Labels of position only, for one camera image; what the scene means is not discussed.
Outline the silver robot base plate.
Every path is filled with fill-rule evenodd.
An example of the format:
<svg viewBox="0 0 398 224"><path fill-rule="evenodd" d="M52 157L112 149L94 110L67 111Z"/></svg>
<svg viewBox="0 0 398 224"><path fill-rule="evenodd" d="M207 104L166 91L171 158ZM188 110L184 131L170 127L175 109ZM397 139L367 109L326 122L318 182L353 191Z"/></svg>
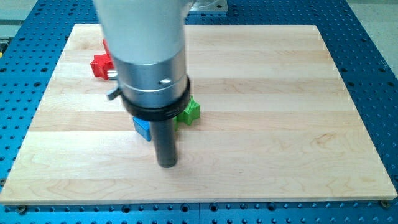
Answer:
<svg viewBox="0 0 398 224"><path fill-rule="evenodd" d="M227 12L227 0L196 0L190 12Z"/></svg>

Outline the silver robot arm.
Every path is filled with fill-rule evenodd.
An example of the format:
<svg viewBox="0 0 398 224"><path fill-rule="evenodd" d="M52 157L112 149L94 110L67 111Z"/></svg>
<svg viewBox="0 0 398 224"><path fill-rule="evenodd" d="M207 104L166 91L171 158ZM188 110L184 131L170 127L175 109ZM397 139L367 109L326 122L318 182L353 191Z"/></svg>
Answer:
<svg viewBox="0 0 398 224"><path fill-rule="evenodd" d="M185 18L192 0L94 0L118 73L120 96L133 116L164 121L188 105Z"/></svg>

